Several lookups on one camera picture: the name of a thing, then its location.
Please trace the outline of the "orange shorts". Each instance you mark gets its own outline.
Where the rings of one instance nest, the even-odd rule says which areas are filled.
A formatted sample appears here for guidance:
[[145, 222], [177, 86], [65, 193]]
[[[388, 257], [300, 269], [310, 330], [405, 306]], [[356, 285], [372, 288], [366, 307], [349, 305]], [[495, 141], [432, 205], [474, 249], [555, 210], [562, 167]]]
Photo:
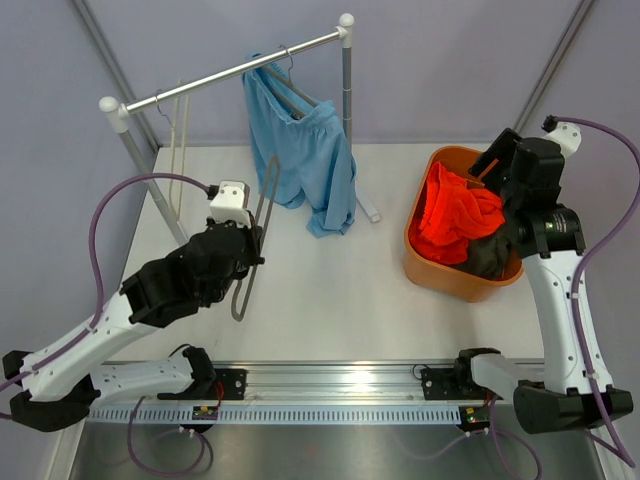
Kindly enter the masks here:
[[468, 181], [440, 162], [429, 169], [426, 200], [410, 243], [423, 258], [442, 265], [468, 260], [475, 241], [494, 234], [505, 223], [500, 198]]

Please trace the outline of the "olive green shorts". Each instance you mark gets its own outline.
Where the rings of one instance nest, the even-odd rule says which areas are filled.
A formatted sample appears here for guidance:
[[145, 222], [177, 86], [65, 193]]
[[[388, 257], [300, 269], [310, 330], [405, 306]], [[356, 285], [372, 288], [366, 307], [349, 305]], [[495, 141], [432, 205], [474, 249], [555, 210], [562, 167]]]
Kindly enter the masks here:
[[503, 224], [492, 234], [470, 241], [462, 270], [486, 280], [496, 280], [504, 273], [510, 253], [508, 227]]

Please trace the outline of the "grey clothes hanger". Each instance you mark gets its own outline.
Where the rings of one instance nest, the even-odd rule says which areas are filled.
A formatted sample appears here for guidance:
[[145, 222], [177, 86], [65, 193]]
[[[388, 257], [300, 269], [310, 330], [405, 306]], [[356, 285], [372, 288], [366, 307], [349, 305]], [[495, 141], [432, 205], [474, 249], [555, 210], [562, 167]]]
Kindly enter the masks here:
[[281, 166], [277, 155], [273, 155], [268, 163], [264, 176], [262, 192], [260, 194], [256, 214], [254, 216], [255, 225], [253, 233], [255, 237], [256, 261], [247, 269], [247, 276], [238, 280], [233, 291], [231, 302], [231, 316], [236, 322], [242, 322], [253, 290], [258, 268], [264, 264], [262, 257], [262, 247], [267, 236], [267, 230], [274, 206], [278, 182], [280, 178]]

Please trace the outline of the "light blue shorts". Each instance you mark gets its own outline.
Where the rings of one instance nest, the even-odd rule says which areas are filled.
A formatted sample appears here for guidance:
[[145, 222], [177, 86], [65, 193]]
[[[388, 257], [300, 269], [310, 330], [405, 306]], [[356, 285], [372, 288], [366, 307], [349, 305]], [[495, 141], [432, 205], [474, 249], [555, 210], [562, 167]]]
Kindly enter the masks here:
[[[317, 238], [346, 234], [355, 221], [357, 166], [333, 103], [310, 96], [318, 102], [311, 108], [262, 67], [244, 73], [241, 81], [258, 181], [264, 181], [269, 160], [277, 155], [275, 202], [289, 209], [308, 204], [307, 229]], [[295, 120], [268, 84], [306, 116]]]

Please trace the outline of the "white clothes hanger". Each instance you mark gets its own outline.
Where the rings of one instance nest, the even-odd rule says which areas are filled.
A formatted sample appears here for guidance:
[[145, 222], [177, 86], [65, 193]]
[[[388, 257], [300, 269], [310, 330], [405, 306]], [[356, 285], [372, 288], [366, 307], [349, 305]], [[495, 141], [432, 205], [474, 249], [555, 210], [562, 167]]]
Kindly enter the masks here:
[[[190, 95], [184, 94], [173, 103], [170, 130], [170, 172], [185, 173], [187, 134], [190, 118]], [[177, 180], [169, 183], [169, 206], [177, 220], [181, 219], [183, 184]]]

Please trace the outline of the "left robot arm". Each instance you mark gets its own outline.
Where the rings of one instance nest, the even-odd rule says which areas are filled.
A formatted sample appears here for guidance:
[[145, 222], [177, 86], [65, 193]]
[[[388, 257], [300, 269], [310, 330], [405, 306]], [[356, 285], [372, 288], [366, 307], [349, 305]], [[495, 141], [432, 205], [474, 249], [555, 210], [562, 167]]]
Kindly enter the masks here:
[[153, 396], [199, 400], [215, 385], [205, 349], [187, 346], [163, 360], [110, 365], [133, 342], [223, 301], [264, 262], [264, 229], [233, 222], [206, 229], [166, 257], [147, 262], [102, 308], [54, 344], [2, 359], [7, 384], [21, 392], [7, 419], [41, 432], [65, 429], [101, 405]]

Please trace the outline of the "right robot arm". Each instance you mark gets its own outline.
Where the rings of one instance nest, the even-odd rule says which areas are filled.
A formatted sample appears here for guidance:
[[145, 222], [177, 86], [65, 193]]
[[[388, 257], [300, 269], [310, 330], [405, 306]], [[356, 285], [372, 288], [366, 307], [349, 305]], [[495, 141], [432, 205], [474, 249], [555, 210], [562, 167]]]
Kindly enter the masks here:
[[615, 387], [600, 354], [580, 220], [558, 201], [565, 161], [580, 142], [580, 130], [566, 122], [538, 138], [507, 128], [469, 169], [502, 201], [507, 234], [534, 296], [544, 371], [520, 367], [496, 349], [467, 349], [455, 361], [453, 385], [466, 397], [486, 389], [511, 402], [529, 434], [591, 430], [634, 409], [631, 393]]

